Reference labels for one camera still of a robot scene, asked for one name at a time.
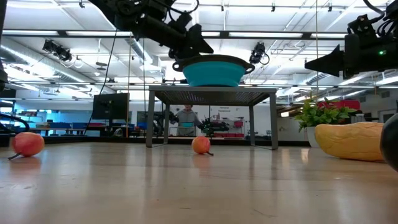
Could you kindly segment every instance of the table leg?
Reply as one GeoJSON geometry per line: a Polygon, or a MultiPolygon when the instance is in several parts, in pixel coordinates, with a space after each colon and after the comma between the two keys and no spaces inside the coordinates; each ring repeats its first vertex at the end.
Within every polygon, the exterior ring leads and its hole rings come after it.
{"type": "Polygon", "coordinates": [[[250,145],[256,144],[256,134],[254,133],[254,108],[253,105],[249,106],[249,119],[250,119],[250,145]]]}
{"type": "Polygon", "coordinates": [[[269,97],[269,109],[271,111],[271,143],[272,150],[278,149],[278,123],[276,113],[276,95],[271,94],[269,97]]]}
{"type": "Polygon", "coordinates": [[[147,147],[152,147],[152,135],[154,133],[154,110],[155,110],[155,92],[149,92],[149,104],[148,104],[148,119],[147,119],[147,147]]]}
{"type": "Polygon", "coordinates": [[[163,143],[167,144],[167,142],[169,141],[169,122],[170,122],[170,118],[169,118],[169,114],[170,114],[170,105],[166,105],[166,110],[164,113],[164,140],[163,143]]]}

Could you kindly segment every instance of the mesh table top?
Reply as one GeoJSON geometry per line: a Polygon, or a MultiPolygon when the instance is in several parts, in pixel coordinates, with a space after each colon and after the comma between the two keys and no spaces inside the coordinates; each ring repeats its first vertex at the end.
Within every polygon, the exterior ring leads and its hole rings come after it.
{"type": "Polygon", "coordinates": [[[155,96],[170,105],[251,106],[276,93],[275,88],[150,86],[155,96]]]}

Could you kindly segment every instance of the computer monitor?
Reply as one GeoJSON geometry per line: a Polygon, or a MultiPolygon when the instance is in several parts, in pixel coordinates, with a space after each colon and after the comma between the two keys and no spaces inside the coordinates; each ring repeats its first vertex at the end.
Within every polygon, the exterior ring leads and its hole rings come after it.
{"type": "Polygon", "coordinates": [[[93,119],[126,119],[129,100],[129,93],[95,95],[93,119]]]}

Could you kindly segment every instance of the potted plant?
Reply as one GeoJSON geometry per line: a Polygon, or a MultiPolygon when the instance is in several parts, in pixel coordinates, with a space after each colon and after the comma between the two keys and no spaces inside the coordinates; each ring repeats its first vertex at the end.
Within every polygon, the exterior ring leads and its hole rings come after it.
{"type": "Polygon", "coordinates": [[[299,132],[303,128],[307,129],[308,141],[311,147],[319,147],[315,140],[315,126],[318,124],[340,124],[346,118],[349,118],[349,113],[356,111],[348,107],[337,108],[333,104],[335,102],[337,101],[330,101],[325,98],[322,106],[318,106],[311,98],[304,100],[302,114],[294,117],[300,123],[299,132]]]}

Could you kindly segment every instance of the metal table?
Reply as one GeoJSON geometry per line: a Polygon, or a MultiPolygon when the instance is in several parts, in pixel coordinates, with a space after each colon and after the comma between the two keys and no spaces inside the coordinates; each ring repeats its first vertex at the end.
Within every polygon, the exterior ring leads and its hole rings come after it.
{"type": "Polygon", "coordinates": [[[155,97],[165,107],[164,144],[169,138],[170,105],[248,106],[250,142],[255,145],[254,105],[269,98],[271,111],[272,149],[278,149],[278,130],[275,88],[150,86],[146,146],[152,147],[155,97]]]}

